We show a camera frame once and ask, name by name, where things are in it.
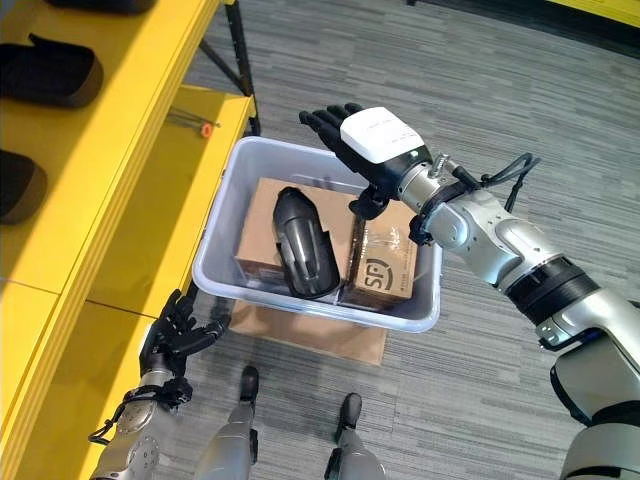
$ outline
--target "black cable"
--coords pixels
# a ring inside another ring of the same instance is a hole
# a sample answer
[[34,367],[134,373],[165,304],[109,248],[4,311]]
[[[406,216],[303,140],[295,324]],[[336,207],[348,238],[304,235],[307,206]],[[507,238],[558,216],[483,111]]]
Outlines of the black cable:
[[116,407],[116,410],[115,412],[113,412],[111,418],[106,419],[104,421],[104,425],[98,430],[90,433],[87,436],[87,440],[89,440],[91,443],[97,443],[98,445],[104,445],[106,447],[107,445],[109,445],[110,440],[107,440],[106,438],[104,438],[104,436],[109,433],[109,430],[111,430],[113,426],[118,422],[127,404],[131,402],[140,402],[142,400],[153,400],[153,398],[154,397],[133,397],[123,400],[120,405]]
[[162,386],[143,385],[141,387],[134,388],[124,395],[122,402],[120,402],[120,405],[116,407],[111,418],[105,420],[104,425],[98,430],[90,433],[87,439],[91,443],[97,443],[98,445],[109,445],[109,440],[104,438],[104,436],[116,423],[118,423],[120,416],[129,403],[150,400],[166,405],[168,408],[174,408],[181,403],[186,403],[191,400],[192,392],[193,389],[191,388],[191,385],[189,385],[187,379],[184,377],[167,380]]
[[511,193],[509,194],[509,198],[507,198],[507,201],[504,205],[504,209],[507,212],[511,213],[511,211],[513,210],[513,206],[516,203],[518,192],[524,184],[525,177],[538,163],[540,163],[539,158],[534,157],[530,153],[524,153],[495,175],[482,175],[482,177],[480,178],[480,183],[484,188],[489,188],[495,185],[500,185],[501,183],[507,182],[517,177],[516,183],[513,185],[513,187],[511,187]]

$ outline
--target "gray plastic bin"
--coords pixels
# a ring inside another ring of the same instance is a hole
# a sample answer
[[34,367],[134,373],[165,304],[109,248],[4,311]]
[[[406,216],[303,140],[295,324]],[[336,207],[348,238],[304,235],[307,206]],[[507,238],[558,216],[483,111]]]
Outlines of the gray plastic bin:
[[[348,320],[376,327],[424,332],[440,314],[440,247],[418,249],[413,297],[384,312],[336,305],[337,295],[303,300],[286,287],[253,285],[235,260],[244,218],[262,177],[359,194],[366,181],[345,167],[331,152],[261,137],[240,140],[229,159],[205,234],[193,265],[196,285],[211,295],[244,300],[266,307]],[[264,239],[275,241],[272,232]]]

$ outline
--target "robotic arm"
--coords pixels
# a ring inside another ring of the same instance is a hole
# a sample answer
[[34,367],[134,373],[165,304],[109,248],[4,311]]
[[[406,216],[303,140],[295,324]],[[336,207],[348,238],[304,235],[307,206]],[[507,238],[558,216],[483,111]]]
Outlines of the robotic arm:
[[[212,345],[227,325],[228,315],[194,328],[193,300],[175,290],[151,325],[140,351],[140,384],[124,396],[113,417],[89,435],[106,448],[91,480],[145,480],[158,465],[162,441],[176,426],[175,410],[191,400],[184,377],[187,357]],[[109,441],[106,433],[116,426]]]
[[[529,154],[477,181],[447,155],[432,158],[420,136],[383,107],[350,103],[300,121],[370,185],[350,209],[375,218],[389,200],[416,216],[410,237],[462,257],[536,325],[558,357],[551,384],[586,429],[574,439],[562,479],[640,479],[640,310],[601,288],[533,224],[511,215],[517,189],[537,159]],[[486,187],[517,179],[506,209]]]

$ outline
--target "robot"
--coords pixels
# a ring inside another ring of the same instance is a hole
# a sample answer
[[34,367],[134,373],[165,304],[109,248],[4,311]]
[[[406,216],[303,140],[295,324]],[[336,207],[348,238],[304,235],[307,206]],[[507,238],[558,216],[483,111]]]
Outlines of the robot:
[[[599,286],[538,228],[511,214],[518,189],[538,159],[525,154],[477,180],[449,156],[432,157],[422,138],[384,107],[332,105],[301,112],[300,121],[369,182],[350,205],[355,214],[373,219],[390,200],[403,202],[415,212],[414,242],[434,242],[460,256],[533,322],[545,349],[573,347],[557,358],[550,381],[569,414],[586,428],[569,447],[560,478],[640,480],[639,305]],[[516,183],[503,207],[488,188],[511,179]],[[186,356],[224,331],[220,320],[194,329],[191,302],[179,296],[174,292],[147,336],[140,387],[93,434],[94,441],[104,441],[106,430],[117,424],[92,480],[149,478],[163,432],[171,428],[171,410],[191,395],[184,379]],[[205,451],[196,479],[248,478],[257,458],[251,428],[257,387],[257,371],[248,367],[238,406]],[[327,479],[386,478],[355,433],[361,406],[355,393],[344,400]]]

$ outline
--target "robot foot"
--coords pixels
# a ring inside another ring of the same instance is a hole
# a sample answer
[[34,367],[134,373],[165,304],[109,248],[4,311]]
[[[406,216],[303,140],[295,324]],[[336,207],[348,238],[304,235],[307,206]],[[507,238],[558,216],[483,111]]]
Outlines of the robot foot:
[[251,402],[251,405],[255,405],[259,386],[258,370],[251,365],[244,367],[240,379],[240,401]]
[[357,393],[350,393],[344,397],[342,407],[340,407],[340,419],[338,420],[338,429],[334,436],[336,443],[340,440],[340,435],[346,428],[355,430],[360,411],[362,410],[362,397]]

